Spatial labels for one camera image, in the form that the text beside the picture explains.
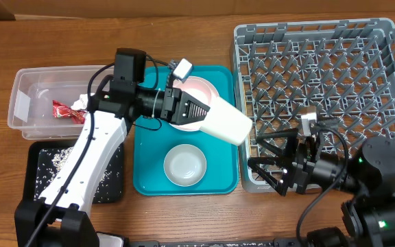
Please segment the black tray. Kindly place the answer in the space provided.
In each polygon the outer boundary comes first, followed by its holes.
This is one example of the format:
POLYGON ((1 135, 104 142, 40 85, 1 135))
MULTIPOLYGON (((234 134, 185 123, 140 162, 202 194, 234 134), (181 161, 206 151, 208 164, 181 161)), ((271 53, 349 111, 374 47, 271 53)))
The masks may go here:
MULTIPOLYGON (((38 141, 29 147, 23 188, 24 200, 37 200, 69 157, 74 140, 38 141)), ((96 189, 93 203, 118 202, 124 190, 124 146, 115 150, 96 189)))

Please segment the grey dishwasher rack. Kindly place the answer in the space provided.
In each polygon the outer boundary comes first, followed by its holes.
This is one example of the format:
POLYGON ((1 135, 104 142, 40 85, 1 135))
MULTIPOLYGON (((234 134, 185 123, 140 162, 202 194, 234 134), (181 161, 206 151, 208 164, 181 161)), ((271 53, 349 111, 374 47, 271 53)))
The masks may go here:
POLYGON ((395 24, 387 18, 238 25, 232 67, 237 108, 253 122, 240 148, 246 191, 272 189, 247 164, 270 155, 256 137, 299 127, 308 106, 337 118, 351 153, 371 137, 395 140, 395 24))

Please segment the white napkin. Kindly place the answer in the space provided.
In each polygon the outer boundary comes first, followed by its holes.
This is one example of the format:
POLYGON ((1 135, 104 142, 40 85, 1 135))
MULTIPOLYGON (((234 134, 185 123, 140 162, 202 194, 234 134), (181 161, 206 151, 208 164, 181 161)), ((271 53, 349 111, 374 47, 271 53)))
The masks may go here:
POLYGON ((76 100, 72 105, 72 110, 86 110, 88 107, 88 95, 81 94, 79 99, 76 100))

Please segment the pink plate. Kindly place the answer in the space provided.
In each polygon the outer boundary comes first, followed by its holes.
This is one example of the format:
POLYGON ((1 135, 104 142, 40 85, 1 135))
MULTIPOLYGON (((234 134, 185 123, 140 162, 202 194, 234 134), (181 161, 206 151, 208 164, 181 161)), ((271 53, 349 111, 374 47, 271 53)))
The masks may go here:
MULTIPOLYGON (((185 82, 174 80, 173 87, 181 89, 208 106, 211 105, 211 100, 213 98, 219 97, 217 89, 208 80, 197 76, 189 76, 185 82)), ((171 123, 171 126, 181 131, 193 132, 198 131, 202 123, 203 121, 185 125, 175 125, 171 123)))

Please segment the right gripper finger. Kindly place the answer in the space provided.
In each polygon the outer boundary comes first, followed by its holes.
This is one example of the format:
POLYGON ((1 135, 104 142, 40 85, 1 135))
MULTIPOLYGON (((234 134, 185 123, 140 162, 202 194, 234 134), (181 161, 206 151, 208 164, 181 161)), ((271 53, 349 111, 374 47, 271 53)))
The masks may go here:
POLYGON ((297 128, 291 128, 258 134, 255 140, 259 146, 259 157, 293 156, 298 146, 298 132, 299 130, 297 128), (285 139, 284 148, 270 143, 270 141, 274 141, 275 139, 285 139))
POLYGON ((293 166, 288 158, 251 157, 248 159, 248 167, 281 196, 286 196, 288 188, 293 185, 293 166), (263 169, 261 165, 276 165, 282 169, 283 175, 280 179, 277 179, 263 169))

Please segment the white rice pile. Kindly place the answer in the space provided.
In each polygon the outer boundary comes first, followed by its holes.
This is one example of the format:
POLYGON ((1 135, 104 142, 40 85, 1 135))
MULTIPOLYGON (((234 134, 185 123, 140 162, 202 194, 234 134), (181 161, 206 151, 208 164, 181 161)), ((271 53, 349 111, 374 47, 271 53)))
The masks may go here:
MULTIPOLYGON (((56 177, 58 172, 69 157, 72 147, 67 148, 45 148, 38 153, 38 166, 36 169, 36 180, 34 199, 39 199, 42 191, 56 177)), ((121 144, 112 155, 109 164, 96 189, 93 204, 118 202, 123 197, 124 152, 121 144)))

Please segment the red snack wrapper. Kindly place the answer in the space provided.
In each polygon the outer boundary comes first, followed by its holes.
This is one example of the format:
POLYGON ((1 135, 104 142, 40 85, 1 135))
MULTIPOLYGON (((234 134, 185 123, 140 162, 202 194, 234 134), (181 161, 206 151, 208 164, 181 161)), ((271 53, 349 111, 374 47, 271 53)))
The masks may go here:
POLYGON ((86 111, 73 110, 70 107, 54 100, 52 101, 53 116, 55 118, 71 119, 74 124, 84 124, 86 111))

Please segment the white paper cup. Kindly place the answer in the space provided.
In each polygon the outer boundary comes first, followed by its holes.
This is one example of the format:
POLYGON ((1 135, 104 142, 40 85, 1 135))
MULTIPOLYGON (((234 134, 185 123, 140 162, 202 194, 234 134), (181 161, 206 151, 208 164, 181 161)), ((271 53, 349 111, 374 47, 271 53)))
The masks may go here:
POLYGON ((221 97, 211 100, 200 131, 235 146, 241 145, 252 129, 252 120, 221 97))

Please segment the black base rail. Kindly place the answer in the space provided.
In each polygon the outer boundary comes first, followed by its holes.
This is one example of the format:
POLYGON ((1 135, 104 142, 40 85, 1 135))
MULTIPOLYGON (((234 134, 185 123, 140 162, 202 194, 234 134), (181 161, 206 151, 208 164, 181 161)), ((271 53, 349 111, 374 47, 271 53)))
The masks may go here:
POLYGON ((209 241, 209 242, 159 242, 156 240, 149 241, 131 241, 122 235, 112 233, 97 232, 99 245, 101 247, 297 247, 297 246, 319 246, 313 242, 304 239, 301 244, 297 238, 275 238, 272 240, 252 240, 252 241, 209 241))

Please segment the clear plastic bin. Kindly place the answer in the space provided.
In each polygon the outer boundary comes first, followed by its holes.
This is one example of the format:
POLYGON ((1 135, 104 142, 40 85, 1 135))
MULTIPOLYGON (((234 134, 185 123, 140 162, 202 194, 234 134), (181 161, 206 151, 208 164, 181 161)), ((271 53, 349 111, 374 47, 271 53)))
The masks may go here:
POLYGON ((76 139, 82 124, 53 115, 53 101, 71 106, 87 92, 101 65, 39 67, 17 72, 8 108, 8 126, 27 140, 76 139))

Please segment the teal serving tray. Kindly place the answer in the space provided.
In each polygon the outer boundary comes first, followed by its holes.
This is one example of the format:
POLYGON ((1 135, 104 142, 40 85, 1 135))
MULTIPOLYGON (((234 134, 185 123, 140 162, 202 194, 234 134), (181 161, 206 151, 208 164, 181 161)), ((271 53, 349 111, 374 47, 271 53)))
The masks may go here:
POLYGON ((239 182, 238 147, 206 133, 185 132, 166 122, 138 118, 134 136, 133 184, 145 196, 226 194, 239 182), (164 172, 165 156, 180 144, 199 148, 206 158, 204 177, 195 185, 173 184, 164 172))

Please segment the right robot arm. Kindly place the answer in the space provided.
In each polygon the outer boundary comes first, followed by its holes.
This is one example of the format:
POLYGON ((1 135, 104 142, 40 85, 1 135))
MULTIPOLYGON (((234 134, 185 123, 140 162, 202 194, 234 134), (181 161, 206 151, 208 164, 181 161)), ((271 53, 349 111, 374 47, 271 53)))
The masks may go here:
POLYGON ((250 157, 248 167, 282 196, 289 188, 304 194, 308 185, 321 187, 298 220, 297 245, 395 246, 395 141, 372 137, 351 156, 345 139, 334 130, 343 146, 344 155, 338 157, 322 151, 325 132, 327 128, 319 128, 304 141, 295 128, 259 135, 256 142, 273 155, 250 157), (341 205, 347 232, 328 227, 302 237, 307 214, 332 189, 353 195, 341 205))

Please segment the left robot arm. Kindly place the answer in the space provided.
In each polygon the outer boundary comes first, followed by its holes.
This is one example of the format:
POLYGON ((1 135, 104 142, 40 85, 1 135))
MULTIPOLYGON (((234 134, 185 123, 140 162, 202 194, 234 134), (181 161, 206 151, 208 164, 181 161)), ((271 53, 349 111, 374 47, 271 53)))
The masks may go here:
POLYGON ((97 232, 89 218, 99 182, 116 149, 141 116, 175 125, 204 120, 209 106, 181 89, 193 70, 186 59, 172 60, 165 90, 142 87, 150 56, 139 49, 120 48, 114 69, 96 92, 87 93, 82 131, 61 170, 37 200, 22 199, 14 221, 19 246, 118 246, 128 239, 97 232))

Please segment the grey small bowl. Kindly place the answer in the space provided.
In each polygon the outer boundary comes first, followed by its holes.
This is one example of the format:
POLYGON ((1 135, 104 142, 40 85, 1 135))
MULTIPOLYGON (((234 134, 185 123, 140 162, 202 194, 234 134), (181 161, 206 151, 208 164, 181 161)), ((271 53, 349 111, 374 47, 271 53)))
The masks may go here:
POLYGON ((168 151, 163 163, 166 177, 180 187, 193 186, 203 179, 207 162, 201 149, 180 144, 168 151))

